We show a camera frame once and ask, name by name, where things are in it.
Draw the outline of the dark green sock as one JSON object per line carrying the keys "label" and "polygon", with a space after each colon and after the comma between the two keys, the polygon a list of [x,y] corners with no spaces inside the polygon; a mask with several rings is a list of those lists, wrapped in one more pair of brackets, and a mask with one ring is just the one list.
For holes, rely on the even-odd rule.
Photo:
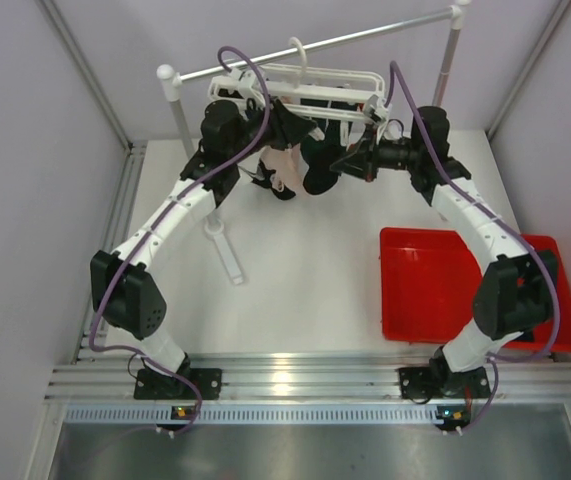
{"label": "dark green sock", "polygon": [[310,195],[321,195],[336,185],[340,174],[331,165],[344,153],[339,140],[326,136],[323,141],[307,137],[300,145],[300,153],[308,166],[303,187]]}

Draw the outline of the white clip sock hanger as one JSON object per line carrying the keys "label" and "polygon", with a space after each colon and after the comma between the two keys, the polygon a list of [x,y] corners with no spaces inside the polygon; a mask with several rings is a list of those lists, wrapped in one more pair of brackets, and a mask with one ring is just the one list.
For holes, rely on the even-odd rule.
{"label": "white clip sock hanger", "polygon": [[256,74],[261,73],[264,83],[263,90],[267,90],[272,99],[280,100],[293,113],[310,119],[336,120],[342,123],[369,124],[362,113],[364,103],[372,95],[380,96],[385,105],[386,83],[381,75],[368,71],[351,71],[359,74],[366,73],[368,76],[362,80],[345,78],[310,78],[302,79],[302,91],[300,93],[287,92],[290,82],[287,74],[289,64],[279,64],[274,70],[266,70],[262,65],[256,70],[249,67],[231,67],[211,79],[208,88],[208,98],[214,100],[230,100],[241,111],[248,110],[243,98],[229,98],[220,93],[220,88],[225,85],[224,76],[233,69],[252,70]]}

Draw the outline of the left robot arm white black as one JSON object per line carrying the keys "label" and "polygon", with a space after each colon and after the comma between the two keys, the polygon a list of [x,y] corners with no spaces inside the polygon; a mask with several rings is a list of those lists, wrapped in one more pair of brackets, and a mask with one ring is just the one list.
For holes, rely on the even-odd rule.
{"label": "left robot arm white black", "polygon": [[94,321],[125,332],[124,350],[158,372],[156,384],[170,397],[188,391],[191,374],[187,354],[162,325],[168,305],[154,268],[166,266],[187,234],[227,198],[240,178],[238,162],[266,147],[285,151],[316,127],[278,99],[265,107],[249,100],[246,107],[241,111],[230,100],[210,103],[198,148],[171,193],[128,240],[90,261]]}

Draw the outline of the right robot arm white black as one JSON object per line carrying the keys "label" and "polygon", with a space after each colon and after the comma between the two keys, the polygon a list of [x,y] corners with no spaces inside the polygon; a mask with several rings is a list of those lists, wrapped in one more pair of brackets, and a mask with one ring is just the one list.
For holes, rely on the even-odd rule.
{"label": "right robot arm white black", "polygon": [[491,209],[469,170],[450,154],[450,122],[444,109],[419,108],[407,137],[385,138],[388,121],[380,108],[366,107],[359,140],[331,165],[333,171],[373,181],[380,169],[406,171],[411,185],[456,231],[482,274],[472,318],[429,360],[419,395],[461,397],[484,376],[499,350],[535,327],[560,329],[556,290],[558,260],[537,251]]}

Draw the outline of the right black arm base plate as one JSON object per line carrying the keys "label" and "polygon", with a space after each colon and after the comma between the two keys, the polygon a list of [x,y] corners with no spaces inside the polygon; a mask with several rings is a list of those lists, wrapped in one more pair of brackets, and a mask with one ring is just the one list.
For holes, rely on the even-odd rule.
{"label": "right black arm base plate", "polygon": [[425,404],[434,399],[487,399],[490,395],[486,371],[437,375],[430,367],[412,366],[398,370],[401,398]]}

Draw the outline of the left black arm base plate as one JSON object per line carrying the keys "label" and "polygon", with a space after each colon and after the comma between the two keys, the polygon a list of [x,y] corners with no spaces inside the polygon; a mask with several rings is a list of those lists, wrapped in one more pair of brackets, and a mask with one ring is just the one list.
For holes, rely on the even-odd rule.
{"label": "left black arm base plate", "polygon": [[[187,379],[200,392],[203,400],[217,400],[222,388],[222,370],[193,368]],[[150,368],[137,372],[133,397],[136,400],[196,400],[196,393],[184,382],[160,374]]]}

